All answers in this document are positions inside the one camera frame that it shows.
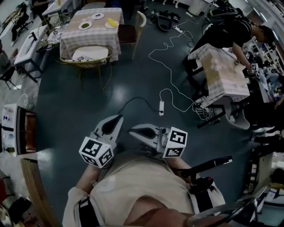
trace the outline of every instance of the white cable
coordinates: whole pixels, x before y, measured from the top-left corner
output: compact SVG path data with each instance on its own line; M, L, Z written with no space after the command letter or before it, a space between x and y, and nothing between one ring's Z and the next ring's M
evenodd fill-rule
M193 21L191 21L191 20L186 20L185 22L183 22L183 23L181 23L181 24L179 24L179 25L177 25L177 26L180 26L180 25L186 23L187 21L190 21L190 22L192 22L192 23L195 23L195 22L193 22ZM185 35L186 32L188 32L191 37L186 36L186 35ZM165 90L169 90L169 91L171 92L171 94L172 94L172 105L173 105L174 108L176 108L177 110L179 110L179 111L185 113L186 111L188 111L188 110L192 107L193 112L197 113L197 115L199 116L199 118L200 118L201 120L208 120L208 119L210 119L211 116L212 116L211 113L210 113L210 112L207 112L207 111L206 111L205 109L203 109L203 108L196 108L196 109L194 110L193 105L196 104L196 103L195 103L191 98L189 98L189 97L187 97L185 94L181 93L181 92L179 91L179 89L172 83L172 70L171 70L169 67L167 67L163 62L157 61L157 60L155 60L155 59L153 59L153 58L150 57L150 55L151 55L152 53L154 53L155 51L166 51L166 50L168 50L169 48L174 47L174 44L173 44L173 42L172 42L172 39L173 39L173 38L179 38L181 35L184 35L184 36L185 36L186 38L188 38L188 39L193 39L193 36L192 36L192 34L191 34L189 31L184 31L184 32L181 33L179 36L174 36L174 37L170 37L170 38L169 38L169 40L170 40L172 46L169 46L167 43L163 43L163 45L166 47L165 49L155 49L155 50L153 50L151 53L149 53L148 57L149 57L151 60L155 61L155 62L161 63L164 67L166 67L166 68L170 71L170 83L171 83L171 85L172 85L175 89L177 89L177 91L179 92L179 94L182 94L184 97L186 97L186 98L188 98L189 100L191 100L191 101L192 101L192 104L191 104L186 110L181 110L181 109L177 108L177 107L174 105L174 95L173 95L173 92L172 92L172 90L169 89L169 88L165 88L165 89L163 89L163 90L160 91L160 100L162 101L161 93L162 93L163 91L165 91Z

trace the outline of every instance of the plate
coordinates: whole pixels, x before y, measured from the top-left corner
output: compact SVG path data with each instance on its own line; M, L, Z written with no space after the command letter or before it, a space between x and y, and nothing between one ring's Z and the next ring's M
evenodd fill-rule
M116 27L117 27L117 26L119 25L119 22L117 22L117 21L115 21L115 20L114 20L114 22L116 23ZM105 26L106 26L107 28L116 28L116 27L111 26L108 22L105 23Z
M82 25L85 24L85 23L88 23L89 26L88 26L88 27L82 27ZM88 28L91 27L91 26L92 26L92 22L91 22L91 21L83 21L83 22L79 25L78 29L79 29L79 30L86 30L86 29L88 29Z
M93 20L99 20L99 19L102 19L104 16L105 16L105 15L104 15L103 13L95 13L95 14L92 16L92 19L93 19Z

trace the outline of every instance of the hand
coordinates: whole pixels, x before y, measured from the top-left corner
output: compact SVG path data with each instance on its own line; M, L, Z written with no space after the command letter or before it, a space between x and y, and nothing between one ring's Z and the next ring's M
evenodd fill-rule
M252 70L252 68L248 69L248 75L254 75L255 72Z

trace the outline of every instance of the bag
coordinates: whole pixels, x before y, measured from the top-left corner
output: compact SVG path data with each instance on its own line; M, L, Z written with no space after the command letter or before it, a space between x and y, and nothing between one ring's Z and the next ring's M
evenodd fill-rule
M250 23L249 18L244 16L239 8L235 9L233 7L221 7L210 10L207 14L207 18L213 25L217 26L230 23L234 20L245 20Z

